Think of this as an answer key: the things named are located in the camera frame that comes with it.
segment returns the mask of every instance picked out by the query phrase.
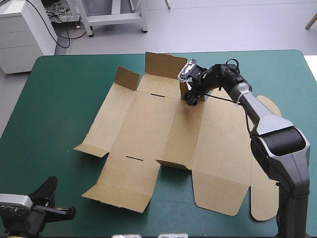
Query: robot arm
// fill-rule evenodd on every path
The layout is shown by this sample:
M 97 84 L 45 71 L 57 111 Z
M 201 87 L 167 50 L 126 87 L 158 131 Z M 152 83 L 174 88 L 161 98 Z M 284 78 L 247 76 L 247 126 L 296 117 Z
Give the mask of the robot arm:
M 239 63 L 215 64 L 210 69 L 190 60 L 178 78 L 187 84 L 184 100 L 195 106 L 212 89 L 223 88 L 233 102 L 241 105 L 254 124 L 250 131 L 251 150 L 267 176 L 278 181 L 278 237 L 304 238 L 309 195 L 310 144 L 304 134 L 287 119 L 273 114 L 253 94 L 241 76 Z

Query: black cable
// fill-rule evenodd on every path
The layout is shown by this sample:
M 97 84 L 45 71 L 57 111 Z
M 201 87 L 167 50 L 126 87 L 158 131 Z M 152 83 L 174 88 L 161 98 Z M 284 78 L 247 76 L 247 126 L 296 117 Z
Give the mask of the black cable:
M 197 91 L 197 90 L 195 90 L 195 89 L 193 89 L 193 88 L 192 88 L 191 90 L 194 91 L 194 92 L 196 92 L 196 93 L 199 93 L 200 95 L 205 95 L 205 96 L 208 96 L 208 97 L 211 97 L 211 98 L 217 98 L 217 99 L 220 99 L 220 100 L 224 100 L 224 101 L 227 101 L 227 102 L 236 103 L 236 104 L 238 104 L 238 105 L 241 105 L 241 103 L 232 101 L 232 100 L 230 100 L 230 99 L 213 96 L 213 95 L 210 95 L 210 94 L 207 94 L 207 93 L 202 93 L 202 92 L 199 92 L 199 91 Z
M 57 42 L 57 40 L 55 40 L 55 38 L 53 37 L 53 35 L 51 34 L 50 30 L 49 30 L 49 27 L 47 26 L 46 22 L 44 21 L 42 15 L 40 14 L 40 12 L 38 11 L 38 9 L 33 5 L 33 3 L 31 3 L 29 0 L 26 0 L 34 9 L 35 11 L 38 13 L 38 15 L 40 16 L 40 18 L 42 19 L 42 21 L 44 22 L 45 26 L 46 26 L 46 29 L 48 30 L 51 38 L 56 42 L 57 45 L 59 45 L 60 47 L 64 48 L 64 49 L 67 49 L 70 47 L 70 39 L 68 39 L 68 46 L 62 46 L 60 43 Z
M 86 34 L 86 32 L 84 32 L 82 35 L 80 35 L 80 36 L 77 36 L 77 37 L 70 37 L 70 38 L 68 38 L 68 37 L 64 37 L 64 36 L 62 36 L 62 35 L 60 35 L 60 34 L 58 34 L 58 33 L 56 33 L 58 36 L 60 36 L 61 38 L 64 38 L 64 39 L 70 39 L 70 40 L 75 40 L 75 39 L 79 39 L 79 38 L 81 38 L 81 37 L 83 37 L 85 34 Z

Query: white drawer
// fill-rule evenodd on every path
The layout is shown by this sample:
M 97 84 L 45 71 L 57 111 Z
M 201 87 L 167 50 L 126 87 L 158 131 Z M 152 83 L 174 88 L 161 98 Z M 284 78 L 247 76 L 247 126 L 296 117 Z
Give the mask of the white drawer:
M 30 28 L 23 16 L 0 17 L 0 34 L 29 30 Z
M 0 49 L 33 45 L 37 42 L 31 31 L 0 34 Z
M 39 46 L 0 49 L 0 67 L 5 73 L 28 72 L 42 55 Z

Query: cardboard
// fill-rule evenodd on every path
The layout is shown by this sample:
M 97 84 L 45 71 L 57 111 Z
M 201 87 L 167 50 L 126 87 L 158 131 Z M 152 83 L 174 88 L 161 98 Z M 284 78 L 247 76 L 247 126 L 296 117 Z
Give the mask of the cardboard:
M 177 75 L 185 58 L 146 53 L 146 73 L 118 68 L 113 86 L 83 143 L 99 157 L 110 152 L 97 184 L 83 194 L 143 212 L 160 165 L 192 171 L 197 206 L 234 216 L 251 186 L 251 212 L 262 221 L 278 208 L 278 189 L 253 158 L 245 113 L 209 98 L 189 107 Z M 228 98 L 224 90 L 214 95 Z M 278 108 L 261 97 L 275 113 Z

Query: white table leg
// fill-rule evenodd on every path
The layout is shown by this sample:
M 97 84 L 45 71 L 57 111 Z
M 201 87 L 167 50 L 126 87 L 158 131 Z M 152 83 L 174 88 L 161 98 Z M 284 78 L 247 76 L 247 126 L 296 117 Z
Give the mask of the white table leg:
M 120 14 L 121 11 L 121 0 L 112 0 L 111 14 Z
M 145 0 L 139 0 L 138 3 L 140 3 L 141 8 L 141 17 L 142 17 L 142 23 L 143 23 L 143 32 L 148 31 L 148 20 L 147 20 L 147 9 L 145 7 Z
M 78 9 L 79 9 L 79 13 L 81 16 L 81 19 L 83 20 L 87 35 L 89 36 L 93 36 L 93 32 L 90 29 L 88 20 L 87 20 L 87 15 L 86 15 L 86 11 L 84 9 L 84 5 L 83 5 L 83 0 L 75 0 L 75 2 L 77 3 Z

